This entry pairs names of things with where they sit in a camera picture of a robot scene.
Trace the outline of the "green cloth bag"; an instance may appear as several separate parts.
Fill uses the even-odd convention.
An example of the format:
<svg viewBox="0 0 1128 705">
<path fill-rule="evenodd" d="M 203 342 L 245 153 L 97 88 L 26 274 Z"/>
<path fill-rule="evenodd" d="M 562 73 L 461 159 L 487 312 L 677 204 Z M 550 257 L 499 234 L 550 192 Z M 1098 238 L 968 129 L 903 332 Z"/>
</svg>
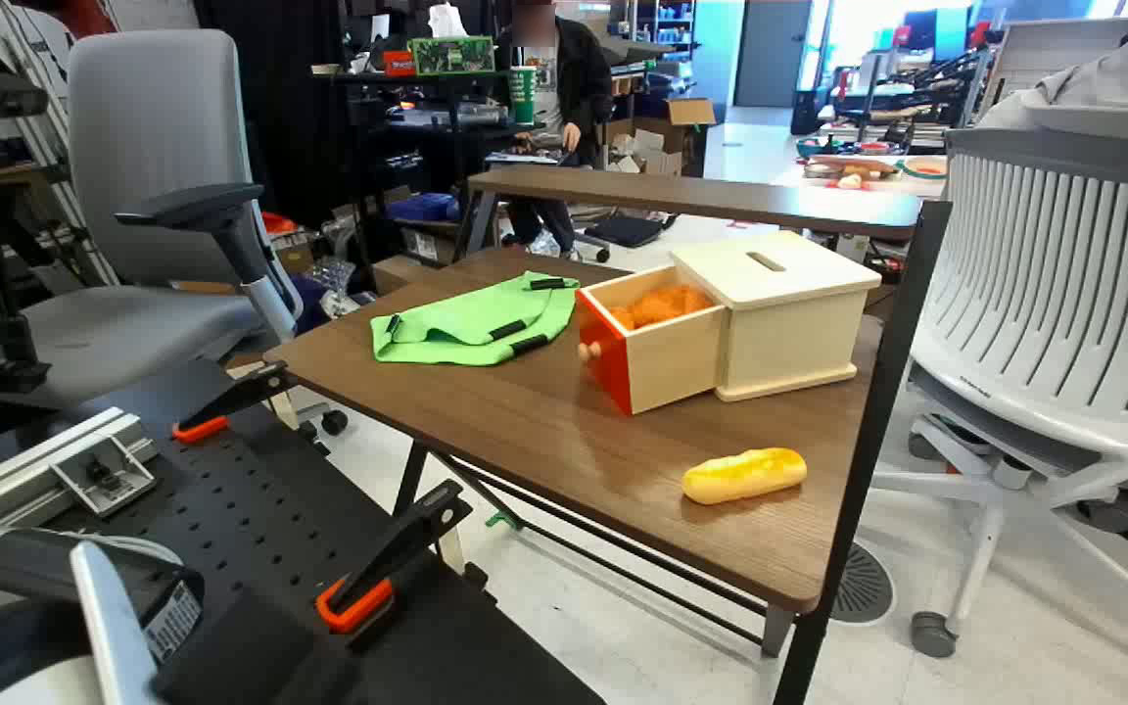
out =
<svg viewBox="0 0 1128 705">
<path fill-rule="evenodd" d="M 499 367 L 553 344 L 577 311 L 577 283 L 520 269 L 513 277 L 451 295 L 369 321 L 379 364 Z"/>
</svg>

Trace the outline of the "long brown background table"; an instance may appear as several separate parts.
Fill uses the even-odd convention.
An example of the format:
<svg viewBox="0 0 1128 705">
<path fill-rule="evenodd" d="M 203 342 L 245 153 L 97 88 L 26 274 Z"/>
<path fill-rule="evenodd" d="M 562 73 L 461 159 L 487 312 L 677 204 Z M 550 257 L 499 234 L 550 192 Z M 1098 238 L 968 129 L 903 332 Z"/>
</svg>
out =
<svg viewBox="0 0 1128 705">
<path fill-rule="evenodd" d="M 555 201 L 555 204 L 604 204 L 631 212 L 677 212 L 739 225 L 781 225 L 839 234 L 909 238 L 930 212 L 923 201 L 903 192 L 852 192 L 852 189 L 788 189 L 788 186 L 739 186 L 701 176 L 635 176 L 598 167 L 536 167 L 506 163 L 468 182 L 470 217 L 461 233 L 461 255 L 487 246 L 494 212 L 503 201 Z"/>
</svg>

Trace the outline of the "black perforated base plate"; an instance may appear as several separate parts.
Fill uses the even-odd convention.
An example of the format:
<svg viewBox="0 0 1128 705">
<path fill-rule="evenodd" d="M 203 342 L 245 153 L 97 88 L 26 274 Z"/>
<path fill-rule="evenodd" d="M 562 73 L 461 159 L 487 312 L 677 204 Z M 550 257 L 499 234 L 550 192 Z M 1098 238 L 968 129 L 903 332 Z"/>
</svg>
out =
<svg viewBox="0 0 1128 705">
<path fill-rule="evenodd" d="M 604 705 L 430 543 L 401 552 L 363 626 L 329 631 L 319 594 L 391 520 L 315 444 L 164 444 L 153 478 L 115 517 L 73 504 L 54 529 L 170 547 L 195 575 L 199 622 L 161 658 L 164 705 Z"/>
</svg>

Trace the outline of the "white slatted chair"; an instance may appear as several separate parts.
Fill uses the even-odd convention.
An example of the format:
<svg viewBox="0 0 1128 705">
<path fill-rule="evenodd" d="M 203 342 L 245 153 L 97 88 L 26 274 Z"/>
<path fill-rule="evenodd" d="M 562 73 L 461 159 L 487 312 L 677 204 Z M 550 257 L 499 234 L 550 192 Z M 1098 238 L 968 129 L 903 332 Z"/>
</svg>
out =
<svg viewBox="0 0 1128 705">
<path fill-rule="evenodd" d="M 1128 535 L 1128 140 L 963 129 L 909 349 L 909 470 L 884 491 L 961 503 L 974 592 L 1004 525 Z"/>
</svg>

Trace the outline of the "cream wooden box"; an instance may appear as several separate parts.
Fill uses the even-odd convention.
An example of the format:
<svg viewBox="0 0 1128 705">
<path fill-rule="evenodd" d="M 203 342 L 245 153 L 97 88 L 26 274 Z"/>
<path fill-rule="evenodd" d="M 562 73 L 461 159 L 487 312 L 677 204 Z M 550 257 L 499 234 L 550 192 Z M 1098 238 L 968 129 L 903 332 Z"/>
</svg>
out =
<svg viewBox="0 0 1128 705">
<path fill-rule="evenodd" d="M 853 344 L 883 277 L 805 234 L 677 246 L 675 264 L 728 311 L 722 401 L 784 397 L 859 377 Z"/>
</svg>

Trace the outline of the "person in black jacket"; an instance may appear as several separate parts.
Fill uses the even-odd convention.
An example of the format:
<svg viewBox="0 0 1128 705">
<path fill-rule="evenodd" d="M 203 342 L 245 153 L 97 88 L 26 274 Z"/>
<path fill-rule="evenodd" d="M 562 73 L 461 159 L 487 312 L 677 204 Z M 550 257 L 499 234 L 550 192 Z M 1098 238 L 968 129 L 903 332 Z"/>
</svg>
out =
<svg viewBox="0 0 1128 705">
<path fill-rule="evenodd" d="M 604 158 L 598 127 L 613 115 L 613 64 L 597 33 L 555 11 L 555 0 L 506 0 L 499 68 L 532 68 L 536 122 L 562 136 L 574 167 Z"/>
</svg>

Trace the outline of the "wooden drawer with orange front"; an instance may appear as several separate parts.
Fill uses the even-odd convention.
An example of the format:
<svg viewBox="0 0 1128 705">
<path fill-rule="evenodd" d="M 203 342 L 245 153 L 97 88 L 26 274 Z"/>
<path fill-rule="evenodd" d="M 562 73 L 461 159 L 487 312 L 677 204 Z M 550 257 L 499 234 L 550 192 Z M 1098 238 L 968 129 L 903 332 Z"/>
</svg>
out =
<svg viewBox="0 0 1128 705">
<path fill-rule="evenodd" d="M 624 415 L 643 415 L 716 389 L 725 304 L 628 330 L 619 311 L 653 285 L 692 285 L 677 268 L 635 269 L 577 295 L 577 354 Z"/>
</svg>

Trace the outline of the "yellow toy bread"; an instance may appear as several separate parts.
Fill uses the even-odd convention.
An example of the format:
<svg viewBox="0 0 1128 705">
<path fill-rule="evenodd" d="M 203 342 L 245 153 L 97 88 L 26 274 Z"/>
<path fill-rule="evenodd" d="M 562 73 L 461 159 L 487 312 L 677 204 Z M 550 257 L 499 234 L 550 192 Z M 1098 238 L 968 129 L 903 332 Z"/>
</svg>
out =
<svg viewBox="0 0 1128 705">
<path fill-rule="evenodd" d="M 681 475 L 681 495 L 696 504 L 728 504 L 784 495 L 807 481 L 807 457 L 793 448 L 760 448 L 696 462 Z"/>
</svg>

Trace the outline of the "black orange clamp near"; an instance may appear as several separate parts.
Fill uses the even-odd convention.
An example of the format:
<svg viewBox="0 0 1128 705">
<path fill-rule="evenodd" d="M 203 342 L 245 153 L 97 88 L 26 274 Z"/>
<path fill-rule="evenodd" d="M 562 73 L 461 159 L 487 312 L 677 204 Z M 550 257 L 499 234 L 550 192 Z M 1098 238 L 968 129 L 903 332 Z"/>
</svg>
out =
<svg viewBox="0 0 1128 705">
<path fill-rule="evenodd" d="M 470 513 L 460 481 L 440 481 L 391 517 L 371 552 L 315 594 L 315 615 L 329 635 L 359 635 L 405 592 L 408 572 Z"/>
</svg>

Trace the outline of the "green cup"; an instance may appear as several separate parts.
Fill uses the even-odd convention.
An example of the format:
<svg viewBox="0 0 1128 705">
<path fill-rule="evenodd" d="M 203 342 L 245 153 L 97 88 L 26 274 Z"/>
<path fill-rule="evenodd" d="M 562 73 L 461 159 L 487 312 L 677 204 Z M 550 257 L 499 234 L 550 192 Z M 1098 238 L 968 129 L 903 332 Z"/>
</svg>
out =
<svg viewBox="0 0 1128 705">
<path fill-rule="evenodd" d="M 536 127 L 536 68 L 519 64 L 511 68 L 511 115 L 519 127 Z"/>
</svg>

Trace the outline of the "orange balls in drawer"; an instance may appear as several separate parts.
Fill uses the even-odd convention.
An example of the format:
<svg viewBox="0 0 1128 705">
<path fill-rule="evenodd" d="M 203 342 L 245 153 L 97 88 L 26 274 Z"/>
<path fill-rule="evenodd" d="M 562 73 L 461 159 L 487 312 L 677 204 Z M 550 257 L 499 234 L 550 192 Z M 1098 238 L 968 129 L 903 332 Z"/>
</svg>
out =
<svg viewBox="0 0 1128 705">
<path fill-rule="evenodd" d="M 619 311 L 628 330 L 658 324 L 692 311 L 705 311 L 708 299 L 692 285 L 653 285 L 640 303 Z"/>
</svg>

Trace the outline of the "black orange clamp far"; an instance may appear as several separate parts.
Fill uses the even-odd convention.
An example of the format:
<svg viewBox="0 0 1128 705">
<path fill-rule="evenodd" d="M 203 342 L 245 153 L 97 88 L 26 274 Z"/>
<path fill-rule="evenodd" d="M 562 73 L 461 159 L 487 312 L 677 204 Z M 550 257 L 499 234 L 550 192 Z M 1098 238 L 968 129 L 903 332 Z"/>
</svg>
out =
<svg viewBox="0 0 1128 705">
<path fill-rule="evenodd" d="M 217 435 L 229 431 L 233 415 L 256 404 L 268 404 L 269 397 L 285 393 L 289 377 L 277 364 L 256 367 L 252 377 L 233 379 L 217 401 L 183 415 L 170 438 L 178 448 L 203 448 Z"/>
</svg>

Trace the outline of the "grey office chair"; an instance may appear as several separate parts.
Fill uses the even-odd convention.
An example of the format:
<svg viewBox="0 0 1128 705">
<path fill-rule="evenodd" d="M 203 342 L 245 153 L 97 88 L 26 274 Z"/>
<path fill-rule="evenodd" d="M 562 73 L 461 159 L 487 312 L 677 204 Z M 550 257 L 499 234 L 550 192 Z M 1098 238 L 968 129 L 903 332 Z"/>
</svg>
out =
<svg viewBox="0 0 1128 705">
<path fill-rule="evenodd" d="M 12 407 L 73 407 L 245 342 L 289 342 L 302 295 L 268 243 L 229 33 L 117 33 L 72 50 L 72 182 L 115 285 L 23 311 L 41 379 Z"/>
</svg>

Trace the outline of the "aluminium rail bracket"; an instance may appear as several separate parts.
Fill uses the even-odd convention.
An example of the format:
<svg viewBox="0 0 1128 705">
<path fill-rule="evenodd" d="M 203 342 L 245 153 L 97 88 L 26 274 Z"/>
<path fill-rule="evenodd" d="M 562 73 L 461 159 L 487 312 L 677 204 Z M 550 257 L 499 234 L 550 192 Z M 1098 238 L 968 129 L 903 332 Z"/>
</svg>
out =
<svg viewBox="0 0 1128 705">
<path fill-rule="evenodd" d="M 158 487 L 153 457 L 158 448 L 140 421 L 105 407 L 0 462 L 0 525 L 72 504 L 109 517 Z"/>
</svg>

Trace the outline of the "black orange clamp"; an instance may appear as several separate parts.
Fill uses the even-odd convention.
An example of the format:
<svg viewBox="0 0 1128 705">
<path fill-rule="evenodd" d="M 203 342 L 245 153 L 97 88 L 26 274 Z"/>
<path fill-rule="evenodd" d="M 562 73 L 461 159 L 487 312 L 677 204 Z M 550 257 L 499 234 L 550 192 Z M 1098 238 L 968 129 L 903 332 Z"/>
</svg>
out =
<svg viewBox="0 0 1128 705">
<path fill-rule="evenodd" d="M 329 635 L 359 635 L 405 592 L 408 572 L 470 513 L 460 481 L 440 481 L 391 517 L 371 552 L 315 594 L 315 615 Z"/>
<path fill-rule="evenodd" d="M 229 431 L 233 415 L 256 404 L 268 404 L 269 397 L 285 393 L 289 377 L 277 364 L 256 367 L 252 377 L 233 379 L 217 401 L 183 415 L 170 438 L 178 448 L 203 448 L 217 435 Z"/>
</svg>

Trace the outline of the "brown wooden table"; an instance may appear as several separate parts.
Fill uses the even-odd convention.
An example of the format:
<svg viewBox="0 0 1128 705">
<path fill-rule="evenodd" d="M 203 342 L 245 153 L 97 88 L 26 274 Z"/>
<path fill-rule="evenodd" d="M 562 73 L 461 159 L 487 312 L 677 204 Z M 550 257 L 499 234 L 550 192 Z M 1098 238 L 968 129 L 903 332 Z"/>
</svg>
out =
<svg viewBox="0 0 1128 705">
<path fill-rule="evenodd" d="M 294 383 L 405 431 L 416 462 L 470 470 L 743 605 L 781 663 L 771 705 L 805 705 L 923 291 L 930 277 L 909 274 L 891 312 L 862 324 L 862 374 L 848 383 L 750 404 L 692 397 L 645 415 L 604 401 L 570 336 L 499 367 L 384 364 L 358 311 L 269 357 Z M 807 481 L 731 511 L 677 495 L 687 466 L 750 448 L 805 451 Z"/>
</svg>

